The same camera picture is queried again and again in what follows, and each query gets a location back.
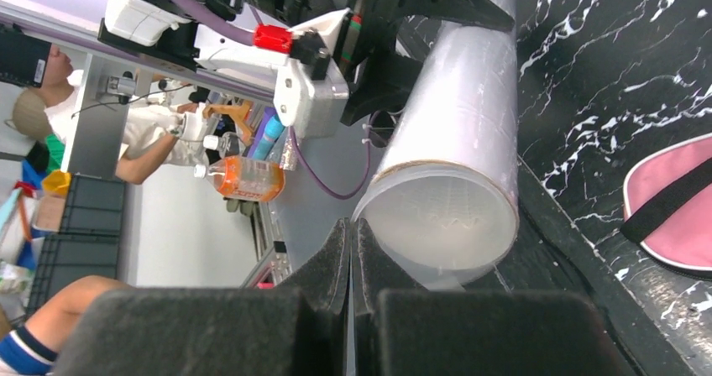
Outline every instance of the person's arm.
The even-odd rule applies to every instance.
[[[42,345],[59,352],[86,308],[109,290],[130,288],[123,282],[96,275],[79,279],[57,292],[25,322],[25,328]]]
[[[166,134],[137,159],[122,156],[116,166],[116,176],[128,183],[143,184],[165,162],[177,142],[178,138]]]

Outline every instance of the red object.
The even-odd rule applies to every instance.
[[[23,195],[27,197],[34,197],[34,192],[37,190],[30,183],[24,181],[15,183],[15,187],[13,187],[13,189],[22,189]]]
[[[292,45],[291,32],[273,25],[259,25],[254,30],[252,41],[261,49],[289,53]]]

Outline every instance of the beige cap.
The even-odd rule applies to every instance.
[[[52,134],[50,120],[45,114],[45,103],[30,89],[24,90],[15,102],[12,125],[18,133],[35,141],[44,141]]]

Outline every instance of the pink bag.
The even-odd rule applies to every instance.
[[[668,269],[712,279],[712,133],[636,164],[623,198],[626,238]]]

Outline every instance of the plastic crate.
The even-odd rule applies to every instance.
[[[119,238],[50,235],[42,253],[29,294],[27,316],[31,316],[62,288],[88,275],[117,277]]]
[[[60,234],[121,236],[125,191],[119,180],[73,176]]]

